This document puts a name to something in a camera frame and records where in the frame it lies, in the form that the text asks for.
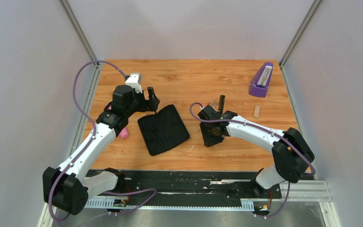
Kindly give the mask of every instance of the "metal floor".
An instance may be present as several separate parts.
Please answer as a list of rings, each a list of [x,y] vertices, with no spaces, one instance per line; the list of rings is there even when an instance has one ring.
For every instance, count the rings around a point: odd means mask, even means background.
[[[273,202],[272,212],[281,203]],[[70,216],[60,227],[325,227],[318,202],[288,202],[274,218],[255,218],[251,212],[240,211],[177,211],[137,210],[126,215],[105,215],[92,221],[92,217],[107,213],[104,209],[84,209]]]

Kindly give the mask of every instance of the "black pad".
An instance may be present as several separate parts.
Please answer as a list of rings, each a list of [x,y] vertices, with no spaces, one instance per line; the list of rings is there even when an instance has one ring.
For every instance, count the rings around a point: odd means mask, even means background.
[[[152,156],[173,149],[190,139],[190,134],[174,105],[167,105],[158,113],[144,116],[137,122]]]

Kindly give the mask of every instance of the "wire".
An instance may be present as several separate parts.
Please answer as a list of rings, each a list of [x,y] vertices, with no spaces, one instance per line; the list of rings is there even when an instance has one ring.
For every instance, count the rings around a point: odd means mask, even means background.
[[[288,182],[288,185],[287,185],[287,192],[286,192],[285,200],[283,201],[282,206],[275,213],[273,213],[271,215],[259,215],[259,214],[256,214],[254,216],[258,216],[260,218],[267,219],[267,218],[271,218],[271,217],[274,217],[274,216],[278,215],[282,211],[282,209],[285,207],[285,205],[287,203],[287,198],[289,197],[289,193],[290,193],[290,182]]]
[[[272,191],[269,191],[269,203],[263,205],[262,207],[269,206],[269,210],[272,208]]]
[[[128,187],[128,186],[127,186],[127,187],[125,187],[124,189],[126,189],[127,191],[129,191],[129,193],[131,192],[131,191],[130,191],[130,187]],[[129,202],[129,201],[130,201],[130,195],[128,195],[128,196],[127,196],[127,200],[126,200],[126,202]]]
[[[91,219],[85,221],[84,223],[81,223],[80,225],[76,226],[76,227],[80,227],[80,226],[83,226],[85,224],[87,224],[88,222],[92,221],[92,220],[95,220],[97,218],[100,218],[100,217],[103,217],[105,215],[111,215],[111,214],[115,214],[115,216],[119,215],[119,214],[128,214],[128,213],[131,213],[135,210],[137,210],[138,208],[142,207],[144,204],[146,204],[150,199],[152,199],[152,197],[156,194],[156,189],[155,188],[148,188],[148,189],[144,189],[144,190],[141,190],[141,191],[136,191],[136,192],[129,192],[129,193],[114,193],[114,192],[104,192],[105,194],[109,194],[109,195],[118,195],[118,196],[123,196],[123,195],[135,195],[135,194],[140,194],[140,193],[143,193],[143,192],[148,192],[148,191],[153,191],[154,193],[152,193],[152,195],[150,195],[148,197],[148,199],[146,199],[144,202],[142,202],[140,205],[136,206],[135,208],[131,209],[131,210],[128,210],[126,212],[105,212],[105,213],[102,213],[102,214],[98,214],[97,216],[95,217],[92,217]]]
[[[56,186],[59,183],[59,180],[63,177],[63,175],[69,170],[69,168],[71,167],[72,163],[75,163],[77,161],[77,159],[84,153],[84,151],[88,148],[88,146],[90,146],[90,144],[92,143],[92,141],[94,140],[94,137],[96,135],[96,125],[94,120],[88,116],[88,114],[86,112],[83,111],[83,109],[81,109],[80,105],[77,102],[76,99],[76,84],[77,84],[77,79],[80,76],[81,71],[87,67],[90,64],[94,64],[94,63],[106,63],[108,65],[111,65],[112,67],[114,67],[115,69],[117,69],[117,71],[119,71],[119,73],[126,78],[127,75],[121,70],[119,69],[116,65],[112,64],[109,61],[104,61],[104,60],[96,60],[96,61],[90,61],[87,62],[86,64],[84,64],[77,72],[76,77],[74,78],[74,83],[73,83],[73,101],[74,104],[76,105],[77,109],[81,112],[82,115],[84,115],[93,125],[93,135],[92,137],[88,140],[87,144],[81,149],[81,151],[72,159],[72,161],[62,170],[62,172],[59,174],[59,176],[56,178],[56,180],[53,182],[52,188],[49,192],[49,196],[48,196],[48,210],[49,210],[49,214],[51,215],[52,219],[56,222],[60,222],[60,221],[64,221],[66,220],[70,213],[68,213],[64,218],[57,218],[53,212],[53,207],[52,207],[52,197],[53,197],[53,192],[55,191]],[[148,191],[155,191],[155,193],[153,193],[152,196],[149,197],[149,199],[151,199],[155,194],[156,194],[156,189],[145,189]]]
[[[200,119],[199,117],[197,117],[194,113],[193,113],[193,106],[194,105],[200,105],[201,106],[201,109],[204,108],[204,106],[199,103],[199,102],[195,102],[193,104],[190,105],[190,114],[197,120],[201,121],[201,122],[205,122],[205,123],[215,123],[215,122],[233,122],[233,123],[238,123],[238,124],[242,124],[244,126],[251,126],[251,127],[254,127],[256,129],[259,129],[259,130],[262,130],[264,132],[267,132],[269,134],[272,134],[272,131],[268,130],[268,129],[265,129],[261,126],[258,126],[258,125],[255,125],[255,124],[251,124],[251,123],[248,123],[248,122],[241,122],[241,121],[237,121],[237,120],[231,120],[231,119],[220,119],[220,120],[211,120],[211,121],[208,121],[208,120],[203,120],[203,119]],[[312,164],[304,157],[304,155],[302,155],[297,148],[295,148],[293,146],[293,144],[291,144],[286,138],[284,138],[283,136],[280,136],[278,134],[274,134],[274,136],[278,137],[279,139],[281,139],[284,143],[286,143],[289,147],[291,147],[291,149],[301,158],[303,159],[303,161],[311,168],[311,173],[309,174],[304,174],[304,175],[309,175],[309,176],[313,176],[315,175],[315,168],[314,166],[312,166]],[[282,209],[283,207],[285,207],[286,205],[286,202],[287,202],[287,198],[289,197],[289,192],[290,192],[290,182],[288,183],[288,187],[287,187],[287,192],[286,192],[286,198],[285,198],[285,201],[283,201],[283,204],[282,206],[280,207],[280,209],[278,211],[276,211],[274,214],[272,215],[268,215],[268,216],[262,216],[262,215],[256,215],[256,216],[259,216],[261,218],[271,218],[271,217],[274,217],[275,215],[277,215]]]

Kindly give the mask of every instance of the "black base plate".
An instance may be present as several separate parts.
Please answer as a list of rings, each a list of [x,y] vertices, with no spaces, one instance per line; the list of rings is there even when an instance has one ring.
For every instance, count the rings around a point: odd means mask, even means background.
[[[101,170],[89,170],[87,176],[94,176]],[[132,192],[155,188],[158,193],[146,205],[150,206],[197,206],[197,207],[239,207],[241,198],[269,199],[269,192],[255,196],[249,182],[210,184],[222,179],[249,180],[255,172],[190,172],[190,171],[123,171],[125,186]],[[270,188],[274,199],[282,198],[279,185]],[[160,192],[181,192],[162,194]],[[131,196],[128,205],[139,205],[151,192]]]

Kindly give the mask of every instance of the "purple stapler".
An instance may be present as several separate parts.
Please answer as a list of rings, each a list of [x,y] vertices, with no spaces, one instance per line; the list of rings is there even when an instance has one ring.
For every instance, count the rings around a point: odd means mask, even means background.
[[[273,63],[266,62],[252,78],[248,94],[264,98],[267,95],[270,77],[272,76]]]

